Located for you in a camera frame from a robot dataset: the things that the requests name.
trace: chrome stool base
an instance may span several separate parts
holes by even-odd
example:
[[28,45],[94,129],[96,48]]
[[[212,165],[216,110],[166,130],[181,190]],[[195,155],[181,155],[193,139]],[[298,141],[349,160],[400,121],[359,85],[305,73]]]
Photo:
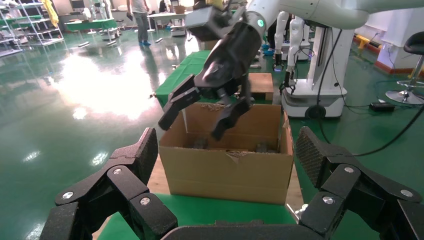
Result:
[[421,105],[424,104],[424,99],[417,97],[412,91],[388,91],[385,95],[396,102],[410,105]]

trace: green tablecloth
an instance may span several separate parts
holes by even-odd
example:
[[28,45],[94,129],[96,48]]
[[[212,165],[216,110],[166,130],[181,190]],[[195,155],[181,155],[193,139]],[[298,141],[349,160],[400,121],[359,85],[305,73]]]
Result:
[[[216,220],[244,223],[295,224],[284,206],[201,197],[157,194],[178,219],[179,226],[211,225]],[[98,240],[138,240],[119,213],[115,213]]]
[[188,55],[156,90],[156,97],[162,108],[168,102],[168,95],[190,74],[199,74],[211,51],[198,51]]
[[[38,20],[38,19],[41,19],[42,17],[43,16],[41,15],[29,16],[31,20]],[[8,18],[6,20],[0,19],[0,26],[6,26],[6,22],[7,22],[7,24],[9,24],[9,26],[13,29],[29,27],[31,25],[30,23],[20,23],[20,24],[15,23],[16,21],[25,21],[25,20],[28,20],[26,16]]]
[[117,22],[115,19],[100,19],[100,20],[93,20],[92,22],[69,22],[65,23],[67,29],[69,31],[79,31],[79,30],[86,30],[86,29],[111,29],[117,27]]

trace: metal bolt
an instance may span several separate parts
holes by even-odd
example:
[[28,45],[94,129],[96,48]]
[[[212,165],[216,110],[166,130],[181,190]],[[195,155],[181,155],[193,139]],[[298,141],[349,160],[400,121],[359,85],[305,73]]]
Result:
[[405,195],[405,196],[407,196],[407,197],[409,197],[409,198],[413,196],[412,192],[410,192],[408,190],[405,190],[405,189],[400,190],[400,193],[403,194],[403,195]]
[[354,170],[352,168],[350,168],[350,167],[345,167],[344,170],[346,172],[350,173],[350,174],[354,172]]
[[324,203],[326,203],[326,204],[333,204],[334,203],[334,200],[331,198],[331,197],[329,197],[329,196],[325,196],[325,197],[323,197],[322,198],[322,200],[324,201]]
[[113,174],[120,174],[121,172],[122,172],[122,169],[120,168],[113,170]]
[[143,206],[146,206],[147,204],[149,204],[150,203],[150,198],[148,198],[148,197],[143,197],[141,200],[140,200],[140,204],[141,205],[143,205]]
[[71,192],[71,191],[68,191],[67,193],[62,195],[62,198],[63,199],[70,199],[72,197],[72,195],[74,195],[74,193]]

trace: green epoxy floor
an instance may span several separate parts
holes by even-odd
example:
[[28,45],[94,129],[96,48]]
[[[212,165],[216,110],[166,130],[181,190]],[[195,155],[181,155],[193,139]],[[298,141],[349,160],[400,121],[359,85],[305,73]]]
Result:
[[[0,58],[2,239],[37,239],[59,191],[99,170],[114,149],[133,144],[145,128],[157,126],[162,109],[149,95],[173,71],[172,65],[198,51],[199,45],[195,39],[170,37],[166,31],[150,36],[164,41],[140,49],[136,34],[128,31],[119,46],[107,47],[97,39],[97,44],[78,48],[78,35],[67,34],[66,45]],[[347,103],[367,105],[376,101],[377,81],[395,79],[373,67],[375,56],[357,52],[353,47],[346,71]],[[261,64],[258,72],[266,73],[273,61],[268,57]],[[299,64],[299,77],[306,76],[308,67],[307,62]],[[272,75],[277,87],[284,75]],[[392,89],[399,87],[393,82],[378,84],[383,99],[384,92]],[[372,116],[345,109],[340,120],[325,121],[324,128],[333,143],[362,153],[386,143],[416,111]],[[302,126],[321,137],[313,120],[291,119],[290,124],[295,140]],[[423,130],[420,118],[393,146],[360,160],[424,195]],[[308,202],[316,190],[298,162],[296,166]],[[373,238],[377,239],[375,232],[357,215],[347,213],[334,239]]]

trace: cardboard box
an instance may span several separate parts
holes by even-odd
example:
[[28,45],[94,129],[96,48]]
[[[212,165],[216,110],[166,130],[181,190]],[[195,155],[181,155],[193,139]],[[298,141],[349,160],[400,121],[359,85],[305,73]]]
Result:
[[[283,205],[293,139],[280,105],[254,105],[221,141],[210,133],[222,106],[196,103],[180,112],[159,143],[171,194]],[[207,138],[207,149],[192,148]],[[255,152],[259,143],[278,153]]]

